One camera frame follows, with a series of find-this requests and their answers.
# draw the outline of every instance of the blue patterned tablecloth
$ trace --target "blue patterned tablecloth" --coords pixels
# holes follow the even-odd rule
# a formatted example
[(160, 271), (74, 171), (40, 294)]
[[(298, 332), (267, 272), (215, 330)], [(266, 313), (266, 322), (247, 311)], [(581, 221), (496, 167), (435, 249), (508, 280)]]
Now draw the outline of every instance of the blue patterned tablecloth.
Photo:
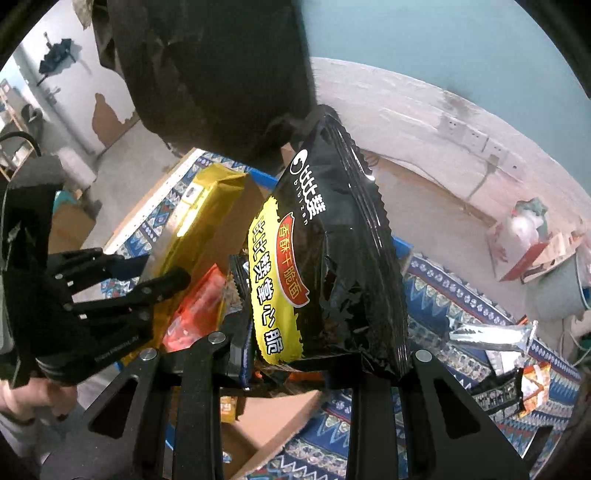
[[(205, 153), (185, 176), (170, 190), (164, 200), (148, 215), (141, 226), (123, 243), (118, 253), (136, 257), (149, 253), (163, 226), (174, 211), (195, 174), (219, 162), (238, 171), (248, 167), (219, 155)], [(136, 285), (135, 280), (106, 280), (101, 289), (106, 297), (124, 295)], [(408, 305), (408, 335), (412, 349), (426, 348), (441, 360), (465, 388), (480, 383), (491, 374), (484, 351), (462, 349), (442, 340), (447, 317), (476, 319), (484, 323), (508, 325), (516, 320), (442, 265), (420, 254), (413, 256), (404, 278)], [(520, 419), (511, 417), (496, 424), (513, 447), (522, 455), (540, 426), (553, 427), (531, 476), (535, 476), (550, 457), (572, 415), (579, 391), (579, 372), (555, 352), (535, 340), (527, 364), (548, 361), (551, 364), (550, 399), (540, 408)], [(309, 479), (339, 480), (345, 478), (349, 449), (351, 395), (349, 391), (333, 392), (305, 428), (295, 435), (282, 452), (250, 474), (250, 480)], [(398, 433), (398, 467), (400, 478), (408, 476), (404, 422), (400, 399), (392, 389), (392, 414)]]

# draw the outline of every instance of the metal screw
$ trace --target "metal screw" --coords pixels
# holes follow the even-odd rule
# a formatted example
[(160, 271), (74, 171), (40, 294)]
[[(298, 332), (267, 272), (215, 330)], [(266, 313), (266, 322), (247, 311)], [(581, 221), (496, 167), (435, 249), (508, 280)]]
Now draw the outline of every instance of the metal screw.
[(417, 360), (424, 363), (430, 362), (433, 359), (433, 355), (431, 355), (431, 352), (428, 352), (427, 350), (419, 350), (417, 353), (415, 353), (415, 356), (417, 357)]
[(139, 357), (144, 361), (147, 362), (148, 360), (153, 360), (158, 355), (158, 352), (155, 348), (145, 348), (139, 353)]
[(212, 332), (207, 337), (207, 340), (209, 340), (209, 343), (212, 343), (214, 345), (216, 343), (222, 343), (225, 339), (226, 339), (226, 335), (224, 335), (223, 332)]

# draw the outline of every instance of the black snack bag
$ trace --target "black snack bag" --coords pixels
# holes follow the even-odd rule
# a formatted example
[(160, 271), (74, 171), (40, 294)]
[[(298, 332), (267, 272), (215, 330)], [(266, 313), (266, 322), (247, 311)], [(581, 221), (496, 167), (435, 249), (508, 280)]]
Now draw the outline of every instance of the black snack bag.
[(364, 370), (399, 378), (410, 368), (407, 313), (384, 204), (326, 110), (313, 112), (320, 119), (248, 233), (256, 341), (271, 365), (360, 353)]

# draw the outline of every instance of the human hand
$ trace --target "human hand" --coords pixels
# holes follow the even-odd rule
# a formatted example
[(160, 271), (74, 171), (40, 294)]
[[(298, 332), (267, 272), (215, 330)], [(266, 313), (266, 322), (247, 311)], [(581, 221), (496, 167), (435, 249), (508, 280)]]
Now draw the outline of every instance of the human hand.
[(0, 412), (19, 421), (35, 417), (38, 407), (50, 407), (60, 417), (74, 410), (78, 399), (76, 387), (61, 387), (47, 378), (32, 378), (24, 387), (10, 389), (7, 380), (0, 382)]

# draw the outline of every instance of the black hose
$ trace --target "black hose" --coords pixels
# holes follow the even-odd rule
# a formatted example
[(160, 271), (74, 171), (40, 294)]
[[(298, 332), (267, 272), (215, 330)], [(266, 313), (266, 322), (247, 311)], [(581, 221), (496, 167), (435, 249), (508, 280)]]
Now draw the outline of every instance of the black hose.
[(0, 137), (0, 143), (4, 142), (5, 140), (8, 140), (9, 138), (13, 138), (13, 137), (21, 137), (21, 138), (24, 138), (25, 140), (27, 140), (33, 146), (33, 149), (35, 149), (35, 153), (37, 154), (37, 156), (41, 157), (41, 149), (39, 148), (39, 144), (37, 143), (37, 140), (35, 140), (33, 138), (33, 136), (28, 134), (27, 132), (18, 131), (18, 132), (7, 133), (7, 134)]

